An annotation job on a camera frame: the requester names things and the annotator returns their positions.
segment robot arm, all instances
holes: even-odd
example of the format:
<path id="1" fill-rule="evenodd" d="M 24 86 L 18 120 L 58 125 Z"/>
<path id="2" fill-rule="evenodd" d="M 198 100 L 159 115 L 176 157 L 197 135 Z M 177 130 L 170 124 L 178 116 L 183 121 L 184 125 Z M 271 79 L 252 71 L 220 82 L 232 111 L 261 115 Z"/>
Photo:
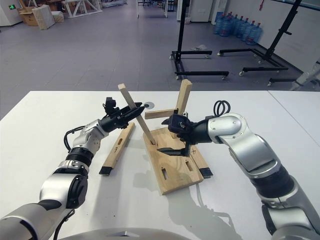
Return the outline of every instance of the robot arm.
<path id="1" fill-rule="evenodd" d="M 243 116 L 226 113 L 196 123 L 186 116 L 174 114 L 164 122 L 186 142 L 186 148 L 178 151 L 186 153 L 188 145 L 198 143 L 227 145 L 232 158 L 261 198 L 263 217 L 272 239 L 320 239 L 320 218 L 308 197 L 268 143 L 250 131 Z M 168 155 L 175 155 L 177 151 L 158 150 Z"/>
<path id="2" fill-rule="evenodd" d="M 83 127 L 66 159 L 43 183 L 40 201 L 23 205 L 0 219 L 1 240 L 48 240 L 84 203 L 89 167 L 101 140 L 114 129 L 126 128 L 145 108 L 140 102 L 133 109 L 114 108 L 116 101 L 112 98 L 107 98 L 103 106 L 107 115 Z"/>

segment black cable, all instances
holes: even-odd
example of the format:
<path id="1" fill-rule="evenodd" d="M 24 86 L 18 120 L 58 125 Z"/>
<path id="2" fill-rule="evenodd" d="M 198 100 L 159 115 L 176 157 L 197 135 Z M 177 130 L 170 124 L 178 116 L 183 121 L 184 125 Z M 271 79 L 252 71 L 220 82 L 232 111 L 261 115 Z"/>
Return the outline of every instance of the black cable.
<path id="1" fill-rule="evenodd" d="M 64 135 L 64 137 L 63 137 L 63 143 L 64 143 L 66 149 L 68 150 L 68 152 L 71 150 L 71 147 L 70 147 L 70 145 L 69 145 L 69 143 L 68 143 L 68 135 L 69 135 L 69 134 L 74 134 L 76 131 L 80 131 L 80 130 L 82 130 L 84 127 L 85 127 L 85 126 L 78 126 L 78 127 L 74 128 L 74 129 L 72 129 L 72 130 L 70 130 L 70 131 L 67 131 L 67 132 L 65 133 L 65 135 Z"/>
<path id="2" fill-rule="evenodd" d="M 227 102 L 226 100 L 218 100 L 213 105 L 213 114 L 214 115 L 210 116 L 210 117 L 206 117 L 204 120 L 201 120 L 201 121 L 197 122 L 192 127 L 195 128 L 198 125 L 200 125 L 202 123 L 205 123 L 209 119 L 218 118 L 218 117 L 221 117 L 223 114 L 230 113 L 230 110 L 231 110 L 231 106 L 230 106 L 229 102 Z"/>
<path id="3" fill-rule="evenodd" d="M 217 118 L 217 117 L 221 117 L 223 114 L 227 114 L 229 113 L 231 110 L 231 106 L 230 106 L 230 103 L 227 102 L 226 100 L 218 100 L 214 103 L 213 105 L 213 114 L 214 114 L 214 117 Z"/>
<path id="4" fill-rule="evenodd" d="M 65 217 L 62 219 L 62 221 L 59 223 L 59 225 L 56 227 L 56 229 L 55 229 L 55 231 L 54 231 L 53 240 L 58 240 L 58 234 L 59 234 L 59 231 L 60 231 L 60 229 L 61 229 L 61 227 L 62 227 L 62 224 L 64 224 L 64 222 L 68 221 L 69 218 L 70 218 L 73 214 L 75 214 L 75 212 L 76 212 L 76 211 L 75 211 L 74 209 L 72 209 L 72 210 L 67 214 L 67 216 L 65 216 Z"/>

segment exit sign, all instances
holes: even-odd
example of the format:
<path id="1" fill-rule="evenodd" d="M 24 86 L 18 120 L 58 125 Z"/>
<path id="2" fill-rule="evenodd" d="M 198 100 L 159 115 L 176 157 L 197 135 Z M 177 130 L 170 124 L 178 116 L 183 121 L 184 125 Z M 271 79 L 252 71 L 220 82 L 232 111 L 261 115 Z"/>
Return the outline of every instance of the exit sign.
<path id="1" fill-rule="evenodd" d="M 16 6 L 15 6 L 14 4 L 9 5 L 9 9 L 10 9 L 10 10 L 16 9 Z"/>

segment blue water jug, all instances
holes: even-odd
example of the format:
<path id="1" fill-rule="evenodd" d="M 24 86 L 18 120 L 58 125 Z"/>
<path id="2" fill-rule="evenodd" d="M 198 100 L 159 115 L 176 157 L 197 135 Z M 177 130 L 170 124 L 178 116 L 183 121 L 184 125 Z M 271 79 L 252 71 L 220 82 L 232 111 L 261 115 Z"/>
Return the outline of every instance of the blue water jug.
<path id="1" fill-rule="evenodd" d="M 241 23 L 241 25 L 239 26 L 239 29 L 236 33 L 237 38 L 242 38 L 242 35 L 244 34 L 246 27 L 249 25 L 248 20 L 249 20 L 249 18 L 247 17 L 245 19 L 245 21 L 243 23 Z"/>
<path id="2" fill-rule="evenodd" d="M 240 19 L 238 19 L 238 21 L 235 22 L 234 27 L 233 27 L 233 31 L 232 31 L 233 35 L 237 35 L 239 26 L 244 22 L 243 18 L 244 18 L 244 16 L 241 16 Z"/>
<path id="3" fill-rule="evenodd" d="M 239 21 L 238 19 L 238 14 L 235 15 L 235 17 L 232 18 L 231 22 L 232 22 L 232 28 L 231 28 L 231 32 L 230 34 L 232 34 L 234 32 L 234 28 L 236 26 L 236 23 Z"/>
<path id="4" fill-rule="evenodd" d="M 214 30 L 213 30 L 213 33 L 214 33 L 214 34 L 219 34 L 219 33 L 220 33 L 222 24 L 224 23 L 224 18 L 225 18 L 225 15 L 222 14 L 222 16 L 219 17 L 219 18 L 215 21 L 215 27 L 214 27 Z"/>
<path id="5" fill-rule="evenodd" d="M 232 28 L 232 21 L 231 21 L 231 16 L 229 16 L 222 24 L 221 31 L 220 31 L 220 36 L 221 37 L 228 37 L 231 33 L 231 28 Z"/>
<path id="6" fill-rule="evenodd" d="M 263 31 L 260 27 L 260 22 L 259 22 L 258 25 L 251 30 L 249 36 L 246 38 L 245 43 L 248 45 L 256 45 L 260 39 L 262 32 Z"/>
<path id="7" fill-rule="evenodd" d="M 252 23 L 251 23 L 249 26 L 247 26 L 247 27 L 245 28 L 245 30 L 243 31 L 243 34 L 242 34 L 242 37 L 241 37 L 241 40 L 242 40 L 242 41 L 245 42 L 245 41 L 247 40 L 247 37 L 249 36 L 251 30 L 252 30 L 254 27 L 255 27 L 255 21 L 252 21 Z"/>

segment wooden plank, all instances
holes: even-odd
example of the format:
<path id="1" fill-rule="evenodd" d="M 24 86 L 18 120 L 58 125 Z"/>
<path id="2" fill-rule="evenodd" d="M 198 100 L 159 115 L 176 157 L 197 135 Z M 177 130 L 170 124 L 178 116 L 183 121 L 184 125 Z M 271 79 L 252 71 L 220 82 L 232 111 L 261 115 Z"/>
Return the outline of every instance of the wooden plank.
<path id="1" fill-rule="evenodd" d="M 143 134 L 150 161 L 159 184 L 161 194 L 200 183 L 204 180 L 192 157 L 168 156 L 157 149 L 171 147 L 181 149 L 184 143 L 171 137 L 167 127 L 151 131 L 156 145 L 152 145 Z"/>
<path id="2" fill-rule="evenodd" d="M 190 146 L 190 157 L 194 160 L 201 175 L 205 179 L 208 179 L 213 175 L 204 157 L 201 155 L 201 153 L 195 145 Z"/>
<path id="3" fill-rule="evenodd" d="M 21 7 L 25 10 L 26 9 L 26 5 L 25 5 L 24 0 L 19 0 L 19 2 L 21 4 Z"/>
<path id="4" fill-rule="evenodd" d="M 170 117 L 172 114 L 174 114 L 175 110 L 177 110 L 177 108 L 158 111 L 147 111 L 144 113 L 144 119 L 158 119 Z"/>
<path id="5" fill-rule="evenodd" d="M 128 92 L 125 84 L 119 84 L 118 85 L 118 89 L 120 90 L 120 92 L 122 93 L 125 101 L 127 102 L 128 106 L 132 109 L 136 107 L 135 102 L 133 101 L 130 93 Z M 136 117 L 136 120 L 138 121 L 138 123 L 140 124 L 143 132 L 145 133 L 145 135 L 148 137 L 148 139 L 150 140 L 150 142 L 152 144 L 156 144 L 156 141 L 154 139 L 154 137 L 152 136 L 152 134 L 150 133 L 150 130 L 145 122 L 145 120 L 142 118 L 141 115 Z"/>
<path id="6" fill-rule="evenodd" d="M 109 153 L 108 157 L 101 167 L 101 170 L 99 172 L 100 175 L 109 176 L 111 170 L 115 168 L 116 163 L 118 162 L 121 153 L 124 151 L 126 143 L 134 127 L 135 124 L 133 122 L 130 122 L 129 125 L 121 131 L 119 137 L 112 147 L 111 152 Z"/>
<path id="7" fill-rule="evenodd" d="M 186 110 L 189 94 L 192 88 L 192 83 L 188 79 L 184 79 L 181 82 L 178 100 L 176 102 L 175 108 L 178 109 L 178 114 L 182 115 Z M 177 134 L 171 133 L 171 136 L 176 139 Z"/>

